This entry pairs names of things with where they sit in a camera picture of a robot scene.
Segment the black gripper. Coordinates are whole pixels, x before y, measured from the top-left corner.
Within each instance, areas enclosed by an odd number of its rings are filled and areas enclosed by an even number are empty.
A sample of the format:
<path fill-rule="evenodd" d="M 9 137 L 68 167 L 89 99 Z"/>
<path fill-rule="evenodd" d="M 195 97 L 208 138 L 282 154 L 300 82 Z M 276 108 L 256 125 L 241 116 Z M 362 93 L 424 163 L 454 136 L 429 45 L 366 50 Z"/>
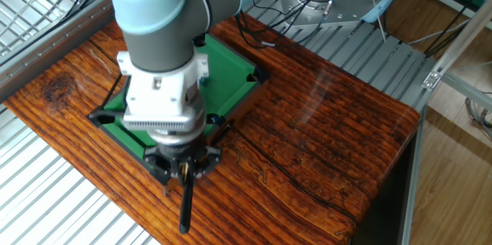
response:
<path fill-rule="evenodd" d="M 151 168 L 151 173 L 159 182 L 166 184 L 170 179 L 181 183 L 178 165 L 189 161 L 189 174 L 202 178 L 211 173 L 222 159 L 222 149 L 206 146 L 204 141 L 193 141 L 181 145 L 158 144 L 157 148 L 147 148 L 143 161 Z"/>

